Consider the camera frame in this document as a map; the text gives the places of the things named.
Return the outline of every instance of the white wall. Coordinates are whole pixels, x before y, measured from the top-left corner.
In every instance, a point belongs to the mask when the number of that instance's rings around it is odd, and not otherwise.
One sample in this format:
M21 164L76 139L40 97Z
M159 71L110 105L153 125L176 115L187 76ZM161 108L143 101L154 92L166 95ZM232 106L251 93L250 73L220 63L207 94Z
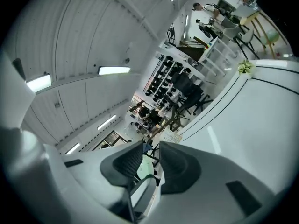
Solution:
M188 7L191 13L190 16L190 21L189 21L189 26L188 26L188 31L187 31L187 35L185 40L192 40L193 41L193 37L197 37L201 40L203 40L206 43L209 43L210 40L212 40L211 38L208 38L203 32L200 31L198 24L195 22L196 19L199 19L201 22L207 24L209 21L209 15L203 11L201 12L194 12L192 11L192 6L195 2L198 2L202 5L205 5L207 3L215 3L217 4L219 0L190 0L188 2Z
M189 27L190 14L191 14L191 11L184 7L184 8L181 9L181 11L178 14L178 17L173 22L173 27L174 27L174 31L175 31L175 38L176 38L176 46L177 47L180 46L179 42L183 40L184 32ZM189 17L188 17L188 25L186 27L185 24L186 24L186 16L187 15L189 15Z

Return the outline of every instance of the person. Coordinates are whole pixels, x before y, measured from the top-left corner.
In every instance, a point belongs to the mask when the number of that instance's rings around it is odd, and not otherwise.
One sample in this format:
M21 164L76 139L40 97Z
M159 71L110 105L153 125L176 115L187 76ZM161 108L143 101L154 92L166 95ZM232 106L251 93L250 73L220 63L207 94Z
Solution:
M149 129L150 128L149 125L146 125L146 124L142 124L141 125L138 122L135 122L135 123L131 122L130 124L131 124L131 126L135 125L137 133L142 130L142 127L145 128L145 129Z
M297 45L297 30L298 25L294 20L297 10L297 0L256 0L257 5L261 8L263 13L268 16L273 23L278 27L282 34L288 40L293 54L299 57L299 49Z
M236 26L236 24L233 24L228 18L223 16L218 9L214 8L210 4L201 6L199 3L194 3L193 8L194 11L204 11L210 15L215 21L213 25L220 31L223 31L224 28L233 28Z
M205 35L206 35L206 33L210 34L213 37L213 40L217 37L216 33L210 27L208 27L206 24L200 22L200 20L198 20L198 19L196 19L196 23L198 24L200 30Z

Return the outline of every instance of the office chair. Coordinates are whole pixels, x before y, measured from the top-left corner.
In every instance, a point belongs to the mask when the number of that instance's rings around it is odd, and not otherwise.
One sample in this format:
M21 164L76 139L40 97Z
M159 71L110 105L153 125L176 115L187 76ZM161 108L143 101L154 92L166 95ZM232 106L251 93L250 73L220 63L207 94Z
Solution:
M179 112L186 110L189 114L191 114L188 109L192 106L196 106L193 115L195 112L200 109L203 111L203 105L212 102L213 100L206 100L209 95L206 95L202 100L203 90L198 86L192 83L189 77L185 74L174 74L171 81L173 82L173 87L180 90L187 99L179 99L179 102L182 106L178 109Z
M253 29L249 30L242 36L242 38L239 36L240 32L242 33L243 30L239 26L236 26L234 28L225 28L223 30L223 35L225 35L230 40L234 40L234 42L241 49L241 51L244 54L244 56L246 57L246 59L248 59L248 57L246 56L246 54L245 54L244 50L242 49L242 46L239 44L239 42L243 43L256 56L257 59L260 59L257 56L257 54L255 53L254 48L251 44L251 40L254 35L254 30Z

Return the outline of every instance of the white desk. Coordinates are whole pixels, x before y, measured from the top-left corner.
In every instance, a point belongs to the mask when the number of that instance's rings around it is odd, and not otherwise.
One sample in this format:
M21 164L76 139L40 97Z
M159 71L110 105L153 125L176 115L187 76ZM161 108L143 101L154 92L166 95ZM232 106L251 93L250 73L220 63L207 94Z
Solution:
M211 46L205 50L205 52L202 54L201 58L199 59L199 63L202 64L204 67L206 67L213 75L216 76L216 73L207 66L207 64L204 64L203 62L206 61L208 63L210 63L213 67L215 67L223 76L225 75L225 73L223 72L223 70L221 70L213 61L211 61L211 59L209 58L209 55L211 54L212 50L216 50L218 51L218 53L227 61L228 59L225 57L225 55L220 52L217 48L216 48L216 44L217 43L221 43L222 45L224 45L232 54L234 57L237 57L237 55L232 51L232 49L230 47L228 47L221 39L219 39L219 37L216 37L213 41Z
M180 144L227 157L275 194L299 159L299 64L258 60L253 79L236 74L178 134Z

